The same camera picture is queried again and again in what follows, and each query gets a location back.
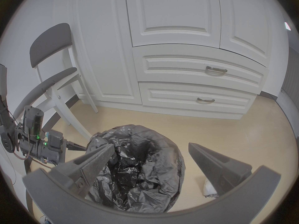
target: metal handle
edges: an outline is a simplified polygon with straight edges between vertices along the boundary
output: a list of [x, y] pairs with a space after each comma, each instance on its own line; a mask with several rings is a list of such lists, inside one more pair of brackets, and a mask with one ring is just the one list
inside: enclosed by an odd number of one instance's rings
[[203, 102], [214, 102], [215, 101], [215, 99], [209, 100], [209, 99], [201, 99], [201, 98], [197, 98], [197, 100], [203, 101]]
[[227, 69], [219, 69], [219, 68], [214, 68], [214, 67], [211, 67], [211, 66], [207, 66], [207, 69], [208, 70], [220, 71], [220, 72], [223, 72], [223, 73], [227, 72]]

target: garbage bag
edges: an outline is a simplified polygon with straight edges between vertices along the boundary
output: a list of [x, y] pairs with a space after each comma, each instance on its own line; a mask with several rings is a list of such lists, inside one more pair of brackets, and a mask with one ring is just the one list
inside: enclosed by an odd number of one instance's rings
[[168, 211], [178, 199], [185, 173], [176, 144], [144, 126], [125, 125], [93, 135], [86, 152], [107, 143], [114, 145], [115, 153], [89, 190], [89, 199], [124, 211]]

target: cabinet handle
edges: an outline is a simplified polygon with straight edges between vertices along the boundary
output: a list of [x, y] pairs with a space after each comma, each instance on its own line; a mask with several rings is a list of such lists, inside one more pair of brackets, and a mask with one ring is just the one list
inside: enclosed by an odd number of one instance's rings
[[207, 69], [208, 70], [220, 71], [220, 72], [223, 72], [223, 73], [227, 72], [227, 69], [219, 69], [219, 68], [214, 68], [214, 67], [211, 67], [211, 66], [207, 66]]
[[209, 100], [209, 99], [201, 99], [201, 98], [197, 98], [197, 100], [203, 101], [203, 102], [214, 102], [215, 101], [215, 99]]

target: drawer handle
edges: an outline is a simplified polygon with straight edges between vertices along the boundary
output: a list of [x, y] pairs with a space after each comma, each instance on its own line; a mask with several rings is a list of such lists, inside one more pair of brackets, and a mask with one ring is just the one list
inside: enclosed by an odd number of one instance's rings
[[209, 99], [201, 99], [201, 98], [197, 98], [197, 100], [203, 101], [203, 102], [214, 102], [215, 101], [215, 99], [209, 100]]
[[220, 72], [223, 72], [223, 73], [227, 72], [227, 69], [219, 69], [219, 68], [214, 68], [214, 67], [211, 67], [211, 66], [207, 66], [207, 69], [208, 70], [220, 71]]

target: black plastic bag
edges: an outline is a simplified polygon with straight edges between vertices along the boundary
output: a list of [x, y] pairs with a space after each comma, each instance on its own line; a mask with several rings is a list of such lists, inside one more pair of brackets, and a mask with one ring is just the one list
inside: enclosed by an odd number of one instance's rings
[[99, 173], [89, 197], [124, 211], [168, 211], [180, 194], [185, 173], [176, 144], [141, 125], [125, 125], [93, 135], [86, 152], [107, 143], [114, 144], [115, 153]]

